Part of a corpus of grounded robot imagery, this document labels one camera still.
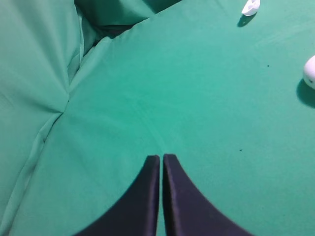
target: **green surface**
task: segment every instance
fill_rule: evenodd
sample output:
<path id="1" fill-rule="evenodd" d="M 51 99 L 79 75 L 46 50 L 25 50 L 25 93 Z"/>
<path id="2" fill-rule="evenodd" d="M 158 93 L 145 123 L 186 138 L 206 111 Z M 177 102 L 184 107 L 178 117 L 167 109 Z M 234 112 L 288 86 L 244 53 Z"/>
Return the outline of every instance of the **green surface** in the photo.
<path id="1" fill-rule="evenodd" d="M 10 235 L 75 233 L 124 193 L 146 155 L 166 152 L 251 233 L 315 235 L 315 95 L 300 83 L 315 54 L 315 2 L 265 0 L 238 27 L 244 4 L 183 0 L 93 48 Z"/>
<path id="2" fill-rule="evenodd" d="M 0 235 L 10 227 L 95 33 L 73 1 L 0 2 Z"/>
<path id="3" fill-rule="evenodd" d="M 75 0 L 93 25 L 133 25 L 179 0 Z"/>

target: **black object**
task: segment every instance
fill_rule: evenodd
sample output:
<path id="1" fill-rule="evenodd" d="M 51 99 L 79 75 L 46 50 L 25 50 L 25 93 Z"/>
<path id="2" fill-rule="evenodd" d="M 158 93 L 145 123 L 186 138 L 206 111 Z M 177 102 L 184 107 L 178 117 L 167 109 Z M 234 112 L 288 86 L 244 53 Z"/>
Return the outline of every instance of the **black object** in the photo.
<path id="1" fill-rule="evenodd" d="M 159 157 L 148 156 L 125 194 L 77 236 L 154 236 L 159 199 Z"/>
<path id="2" fill-rule="evenodd" d="M 250 236 L 220 213 L 195 187 L 175 155 L 163 160 L 167 236 Z"/>

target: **small white object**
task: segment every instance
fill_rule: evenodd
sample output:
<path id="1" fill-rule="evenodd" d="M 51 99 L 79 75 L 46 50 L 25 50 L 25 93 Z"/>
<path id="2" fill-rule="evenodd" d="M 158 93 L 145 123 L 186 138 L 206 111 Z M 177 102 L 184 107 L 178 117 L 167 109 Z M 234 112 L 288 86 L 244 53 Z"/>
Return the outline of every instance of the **small white object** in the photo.
<path id="1" fill-rule="evenodd" d="M 303 79 L 308 86 L 315 89 L 315 56 L 311 57 L 305 64 Z"/>
<path id="2" fill-rule="evenodd" d="M 260 7 L 260 0 L 248 0 L 244 6 L 242 14 L 245 16 L 252 16 L 257 13 Z"/>

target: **white ball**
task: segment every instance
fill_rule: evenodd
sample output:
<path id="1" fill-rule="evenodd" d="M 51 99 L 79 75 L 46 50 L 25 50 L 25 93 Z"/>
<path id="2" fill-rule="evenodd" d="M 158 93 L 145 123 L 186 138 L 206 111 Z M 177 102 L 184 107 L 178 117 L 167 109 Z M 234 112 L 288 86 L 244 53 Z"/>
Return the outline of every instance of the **white ball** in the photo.
<path id="1" fill-rule="evenodd" d="M 315 56 L 310 58 L 305 64 L 303 79 L 308 86 L 315 89 Z"/>

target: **white object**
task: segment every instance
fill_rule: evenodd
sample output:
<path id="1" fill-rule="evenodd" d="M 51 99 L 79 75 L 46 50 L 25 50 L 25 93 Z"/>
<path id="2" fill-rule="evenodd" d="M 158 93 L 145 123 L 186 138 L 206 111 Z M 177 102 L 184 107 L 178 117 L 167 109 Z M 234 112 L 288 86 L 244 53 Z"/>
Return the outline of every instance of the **white object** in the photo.
<path id="1" fill-rule="evenodd" d="M 244 6 L 242 14 L 245 16 L 252 16 L 257 13 L 260 7 L 260 0 L 248 0 Z"/>
<path id="2" fill-rule="evenodd" d="M 308 86 L 315 89 L 315 56 L 310 58 L 305 64 L 303 79 Z"/>

